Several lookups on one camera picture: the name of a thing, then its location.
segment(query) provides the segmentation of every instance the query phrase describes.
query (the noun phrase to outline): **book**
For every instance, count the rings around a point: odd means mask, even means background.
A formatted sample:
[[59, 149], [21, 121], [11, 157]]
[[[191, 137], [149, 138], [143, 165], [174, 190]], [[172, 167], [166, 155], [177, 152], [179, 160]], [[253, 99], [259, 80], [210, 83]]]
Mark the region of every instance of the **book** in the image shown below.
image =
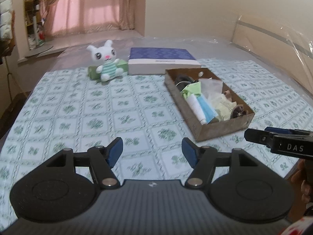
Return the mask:
[[200, 68], [201, 64], [180, 48], [131, 48], [129, 75], [165, 74], [166, 69]]

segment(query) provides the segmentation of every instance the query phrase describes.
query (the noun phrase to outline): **white stuffed bunny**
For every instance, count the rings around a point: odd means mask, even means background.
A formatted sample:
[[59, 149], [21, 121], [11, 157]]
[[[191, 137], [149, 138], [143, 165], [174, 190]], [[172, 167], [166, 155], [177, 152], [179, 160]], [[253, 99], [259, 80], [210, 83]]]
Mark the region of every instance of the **white stuffed bunny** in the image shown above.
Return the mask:
[[123, 68], [117, 68], [119, 59], [116, 59], [115, 49], [112, 48], [112, 41], [107, 40], [103, 47], [96, 48], [89, 45], [87, 49], [91, 51], [91, 58], [98, 65], [96, 73], [101, 74], [101, 81], [108, 81], [115, 77], [121, 76]]

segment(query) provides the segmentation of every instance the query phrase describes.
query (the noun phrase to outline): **green tissue box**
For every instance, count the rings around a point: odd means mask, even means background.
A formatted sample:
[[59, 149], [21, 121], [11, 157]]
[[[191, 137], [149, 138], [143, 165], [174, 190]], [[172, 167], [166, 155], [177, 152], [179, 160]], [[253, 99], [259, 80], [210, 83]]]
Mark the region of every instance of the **green tissue box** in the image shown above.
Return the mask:
[[[117, 68], [123, 68], [124, 72], [128, 72], [128, 63], [125, 60], [120, 59], [116, 66]], [[97, 66], [88, 67], [88, 77], [91, 80], [100, 80], [100, 74], [96, 73]]]

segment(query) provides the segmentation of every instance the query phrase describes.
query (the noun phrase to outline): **blue gripper pad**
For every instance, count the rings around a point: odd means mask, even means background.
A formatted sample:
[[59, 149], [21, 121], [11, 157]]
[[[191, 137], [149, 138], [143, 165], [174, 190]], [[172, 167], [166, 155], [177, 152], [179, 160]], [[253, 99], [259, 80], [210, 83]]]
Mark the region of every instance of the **blue gripper pad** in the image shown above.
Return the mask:
[[109, 151], [109, 157], [107, 158], [106, 162], [110, 168], [113, 168], [123, 152], [122, 138], [117, 138], [114, 140], [107, 146], [107, 150]]
[[289, 129], [282, 129], [282, 128], [276, 128], [276, 127], [266, 127], [264, 131], [276, 132], [276, 133], [281, 133], [281, 134], [293, 134]]
[[186, 139], [188, 138], [183, 138], [182, 140], [182, 152], [186, 160], [188, 161], [189, 165], [191, 166], [191, 168], [194, 168], [196, 164], [198, 163], [196, 150], [195, 150], [195, 147], [197, 146], [196, 145], [191, 146]]

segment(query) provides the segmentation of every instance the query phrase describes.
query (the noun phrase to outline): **cardboard box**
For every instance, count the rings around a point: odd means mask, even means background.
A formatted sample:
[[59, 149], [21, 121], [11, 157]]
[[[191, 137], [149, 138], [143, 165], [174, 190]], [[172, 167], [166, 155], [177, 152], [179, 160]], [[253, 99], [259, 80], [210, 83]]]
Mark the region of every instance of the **cardboard box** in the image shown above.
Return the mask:
[[[203, 76], [199, 77], [198, 76], [199, 72], [203, 72]], [[180, 91], [174, 84], [174, 81], [179, 74], [186, 74], [192, 77], [194, 80], [198, 80], [199, 78], [204, 79], [213, 78], [215, 80], [220, 79], [207, 68], [171, 69], [165, 71], [165, 85], [167, 86], [169, 92], [171, 93], [180, 113], [185, 119], [196, 141], [204, 141], [220, 137], [226, 134], [246, 129], [249, 126], [255, 113], [225, 83], [223, 83], [223, 92], [229, 90], [232, 94], [233, 101], [236, 101], [237, 104], [243, 104], [244, 109], [248, 111], [248, 115], [238, 118], [232, 118], [223, 122], [213, 122], [206, 125], [200, 124], [200, 121], [197, 119], [196, 115], [189, 107], [188, 103], [182, 97]]]

